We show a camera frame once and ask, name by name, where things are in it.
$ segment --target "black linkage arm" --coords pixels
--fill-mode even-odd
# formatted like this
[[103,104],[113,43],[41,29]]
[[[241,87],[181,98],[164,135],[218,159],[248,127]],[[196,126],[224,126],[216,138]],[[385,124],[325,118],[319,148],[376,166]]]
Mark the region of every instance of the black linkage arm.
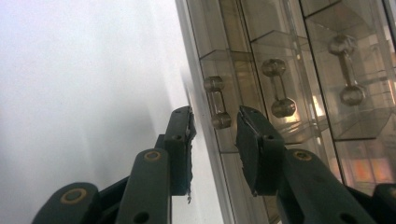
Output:
[[259,111],[241,106],[238,147],[254,195],[274,195],[282,223],[396,223],[396,185],[373,197],[346,188],[313,153],[288,149]]
[[100,192],[90,183],[67,185],[49,198],[33,223],[171,223],[171,196],[190,194],[194,136],[191,108],[173,111],[166,133],[136,156],[130,176]]

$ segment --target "round screw head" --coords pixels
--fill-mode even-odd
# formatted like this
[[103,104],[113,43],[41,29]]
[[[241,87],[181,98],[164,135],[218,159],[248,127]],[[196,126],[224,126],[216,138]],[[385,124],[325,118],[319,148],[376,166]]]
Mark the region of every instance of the round screw head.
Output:
[[277,118],[290,117],[296,111],[296,103],[290,98],[275,101],[271,106],[272,114]]
[[161,157],[161,153],[158,151],[150,151],[145,154],[145,161],[157,161]]
[[304,152],[304,151],[295,151],[293,153],[294,158],[296,158],[299,161],[310,161],[312,160],[311,155],[309,155],[308,153]]
[[87,196],[87,190],[85,189],[70,189],[61,197],[61,203],[64,204],[76,204],[79,203]]
[[269,59],[262,63],[262,73],[267,77],[282,76],[286,71],[286,63],[281,59]]

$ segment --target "transparent container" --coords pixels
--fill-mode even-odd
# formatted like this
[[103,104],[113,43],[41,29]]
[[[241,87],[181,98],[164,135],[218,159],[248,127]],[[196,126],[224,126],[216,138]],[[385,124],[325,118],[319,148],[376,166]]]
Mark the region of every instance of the transparent container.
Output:
[[377,184],[396,179],[396,115],[375,140],[337,142],[346,184],[369,195]]
[[275,208],[275,205],[266,206],[263,197],[251,195],[234,145],[239,106],[246,105],[265,113],[262,90],[239,6],[234,0],[187,2],[216,133],[219,151],[215,154],[221,159],[233,221],[266,223],[270,216],[267,209]]
[[379,18],[370,0],[333,2],[306,17],[334,141],[375,139],[395,106],[389,42]]
[[242,5],[268,119],[288,145],[317,137],[328,125],[298,3]]
[[382,1],[384,4],[386,19],[387,22],[385,25],[389,27],[389,37],[387,39],[392,40],[393,50],[392,50],[392,60],[393,65],[395,65],[395,50],[396,50],[396,2],[393,0],[384,0]]

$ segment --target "screw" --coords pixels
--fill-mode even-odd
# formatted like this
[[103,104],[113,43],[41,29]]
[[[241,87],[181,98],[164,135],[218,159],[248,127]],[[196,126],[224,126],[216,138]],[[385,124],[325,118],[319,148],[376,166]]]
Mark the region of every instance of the screw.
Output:
[[61,197],[61,203],[65,204],[76,204],[79,203],[87,196],[87,190],[85,189],[70,189]]
[[312,160],[311,155],[303,151],[296,151],[294,152],[293,156],[300,161],[310,161]]
[[145,161],[157,161],[161,157],[161,153],[158,151],[150,151],[145,154]]

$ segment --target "white background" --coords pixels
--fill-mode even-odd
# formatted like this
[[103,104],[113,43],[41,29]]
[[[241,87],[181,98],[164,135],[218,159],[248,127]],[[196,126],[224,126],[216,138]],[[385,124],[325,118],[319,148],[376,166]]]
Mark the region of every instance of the white background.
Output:
[[[30,223],[64,185],[127,176],[188,104],[189,75],[174,0],[1,1],[0,223]],[[174,223],[221,223],[199,133],[193,172]]]

